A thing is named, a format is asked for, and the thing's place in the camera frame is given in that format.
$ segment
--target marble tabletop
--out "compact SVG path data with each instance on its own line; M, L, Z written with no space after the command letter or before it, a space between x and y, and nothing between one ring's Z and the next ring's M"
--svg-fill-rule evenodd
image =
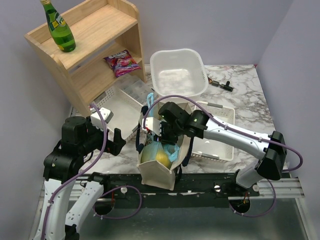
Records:
M234 108L235 125L241 128L268 134L275 130L256 68L253 65L206 65L205 70L208 77L213 80L223 84L230 81L230 85L234 89L229 92L209 85L198 100ZM148 67L146 67L146 78L147 84L152 86ZM88 161L81 169L85 169L98 154L99 151L96 150L92 160ZM191 158L188 166L183 167L182 170L184 173L231 173L243 169L253 160L253 156L235 148L233 160L228 163ZM139 173L135 139L130 140L118 156L104 153L87 173L92 172L105 174Z

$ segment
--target bottle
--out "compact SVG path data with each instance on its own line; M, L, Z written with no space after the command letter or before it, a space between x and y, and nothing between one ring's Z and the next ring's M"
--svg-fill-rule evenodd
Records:
M51 0L40 0L44 7L50 34L61 51L69 53L75 50L76 42L70 27L52 6Z

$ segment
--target snack bag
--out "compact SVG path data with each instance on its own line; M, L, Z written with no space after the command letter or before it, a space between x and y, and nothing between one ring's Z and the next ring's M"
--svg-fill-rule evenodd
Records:
M104 60L109 64L116 78L130 73L133 70L141 69L128 50L104 57Z

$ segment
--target plastic basket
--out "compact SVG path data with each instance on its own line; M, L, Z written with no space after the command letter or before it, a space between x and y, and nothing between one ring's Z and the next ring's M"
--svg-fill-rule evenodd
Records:
M197 101L197 103L222 121L233 125L235 124L235 109L205 101ZM227 163L234 159L234 147L219 141L195 137L191 155L200 159Z
M209 84L202 59L192 49L157 51L150 58L150 68L152 84L159 97L175 94L195 99ZM181 98L168 101L184 102Z
M110 87L94 100L95 104L113 112L113 117L107 128L113 134L114 129L121 130L122 138L127 142L132 139L137 129L137 119L140 117L141 103L130 97L116 86Z

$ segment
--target wall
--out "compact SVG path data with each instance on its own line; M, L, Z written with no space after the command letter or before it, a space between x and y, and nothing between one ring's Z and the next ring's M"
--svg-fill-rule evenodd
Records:
M278 131L304 156L297 171L320 237L320 1L295 0L257 71ZM294 154L288 160L298 163Z
M62 11L72 7L63 0L54 3ZM70 112L59 86L24 39L45 21L36 0L6 1L0 7L1 240L28 239L43 182L43 160L59 140Z
M256 64L292 0L130 0L140 11L145 62L191 48L205 64Z

